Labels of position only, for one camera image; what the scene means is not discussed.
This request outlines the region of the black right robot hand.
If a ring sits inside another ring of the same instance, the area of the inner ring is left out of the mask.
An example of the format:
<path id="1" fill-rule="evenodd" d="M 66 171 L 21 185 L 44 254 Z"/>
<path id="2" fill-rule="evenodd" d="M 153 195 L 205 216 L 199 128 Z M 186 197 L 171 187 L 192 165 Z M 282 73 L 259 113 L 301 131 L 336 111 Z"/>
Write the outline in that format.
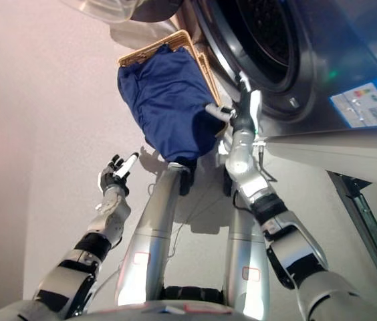
<path id="1" fill-rule="evenodd" d="M 234 106 L 231 108 L 207 104 L 205 111 L 216 119 L 229 123 L 235 130 L 245 129 L 257 134 L 259 130 L 257 113 L 262 107 L 262 93 L 260 90 L 253 89 L 244 72 L 240 71 L 236 80 L 241 92 L 239 101 L 234 102 Z"/>

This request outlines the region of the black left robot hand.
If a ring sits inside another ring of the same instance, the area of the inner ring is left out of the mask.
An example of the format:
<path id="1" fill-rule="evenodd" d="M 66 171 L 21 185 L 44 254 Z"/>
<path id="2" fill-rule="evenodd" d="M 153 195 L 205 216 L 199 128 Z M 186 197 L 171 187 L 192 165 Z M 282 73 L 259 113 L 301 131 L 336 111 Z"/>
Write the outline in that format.
<path id="1" fill-rule="evenodd" d="M 130 170 L 139 159 L 139 153 L 133 152 L 127 159 L 115 154 L 106 167 L 98 174 L 98 188 L 103 194 L 111 187 L 120 187 L 125 197 L 129 195 L 127 179 Z"/>

